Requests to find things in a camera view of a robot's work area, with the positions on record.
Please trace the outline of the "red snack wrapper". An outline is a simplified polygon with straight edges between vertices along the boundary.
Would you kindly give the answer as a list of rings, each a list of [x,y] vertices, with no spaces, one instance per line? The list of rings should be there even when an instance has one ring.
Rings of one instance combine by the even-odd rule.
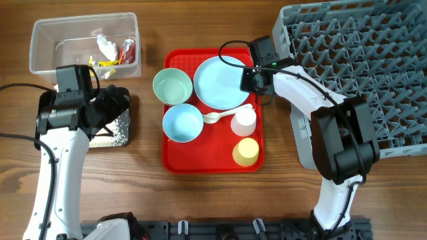
[[[123,42],[120,54],[119,64],[126,65],[135,61],[135,39],[130,37]]]

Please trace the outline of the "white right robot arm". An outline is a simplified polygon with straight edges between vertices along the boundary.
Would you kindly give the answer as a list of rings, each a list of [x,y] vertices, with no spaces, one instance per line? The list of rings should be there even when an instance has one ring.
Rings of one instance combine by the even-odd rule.
[[[350,208],[380,150],[368,103],[348,98],[311,78],[299,65],[244,67],[241,88],[288,100],[309,120],[311,156],[322,176],[318,203],[310,213],[313,239],[331,239],[350,230]]]

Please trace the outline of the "white rice pile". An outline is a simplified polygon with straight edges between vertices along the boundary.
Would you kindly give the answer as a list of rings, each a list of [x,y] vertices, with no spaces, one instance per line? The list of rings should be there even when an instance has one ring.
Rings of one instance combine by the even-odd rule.
[[[129,116],[123,114],[98,131],[90,148],[123,147],[129,141]]]

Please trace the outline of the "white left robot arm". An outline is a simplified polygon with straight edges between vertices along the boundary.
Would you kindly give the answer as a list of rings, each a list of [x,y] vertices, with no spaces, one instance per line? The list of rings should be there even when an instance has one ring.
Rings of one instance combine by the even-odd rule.
[[[83,238],[79,210],[89,142],[129,108],[129,91],[114,85],[96,97],[82,90],[41,95],[36,124],[41,167],[24,239]]]

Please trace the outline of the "light blue plate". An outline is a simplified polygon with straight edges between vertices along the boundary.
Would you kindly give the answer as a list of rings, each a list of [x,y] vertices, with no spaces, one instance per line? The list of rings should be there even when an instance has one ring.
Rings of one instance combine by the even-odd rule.
[[[244,70],[224,63],[219,57],[205,60],[196,70],[193,87],[199,100],[217,110],[241,105],[249,93],[240,89]]]

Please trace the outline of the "mint green bowl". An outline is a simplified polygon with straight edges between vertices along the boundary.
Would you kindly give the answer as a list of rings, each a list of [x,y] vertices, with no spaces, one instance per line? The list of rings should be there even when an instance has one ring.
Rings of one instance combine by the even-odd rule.
[[[166,105],[186,102],[193,93],[193,83],[187,73],[176,68],[165,68],[153,78],[153,92]]]

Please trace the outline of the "light blue bowl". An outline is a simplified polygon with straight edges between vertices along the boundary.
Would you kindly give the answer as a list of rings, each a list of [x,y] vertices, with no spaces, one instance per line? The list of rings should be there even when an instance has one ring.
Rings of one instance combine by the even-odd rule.
[[[188,143],[202,132],[203,116],[198,108],[182,103],[168,109],[162,121],[163,132],[172,141]]]

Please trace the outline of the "yellow candy wrapper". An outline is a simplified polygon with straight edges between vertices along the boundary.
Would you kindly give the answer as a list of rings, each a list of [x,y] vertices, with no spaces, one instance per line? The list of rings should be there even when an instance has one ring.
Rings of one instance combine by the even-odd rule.
[[[95,61],[92,56],[89,57],[89,66],[90,67],[112,67],[119,65],[119,61]],[[102,74],[102,79],[109,79],[116,70],[114,68],[111,68],[110,70],[106,71]]]

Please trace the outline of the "white tissue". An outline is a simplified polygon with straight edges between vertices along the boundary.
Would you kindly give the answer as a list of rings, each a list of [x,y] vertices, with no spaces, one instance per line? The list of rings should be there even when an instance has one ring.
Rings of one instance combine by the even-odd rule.
[[[118,58],[117,47],[115,43],[108,41],[103,35],[97,36],[97,45],[99,50],[109,61],[116,61]]]

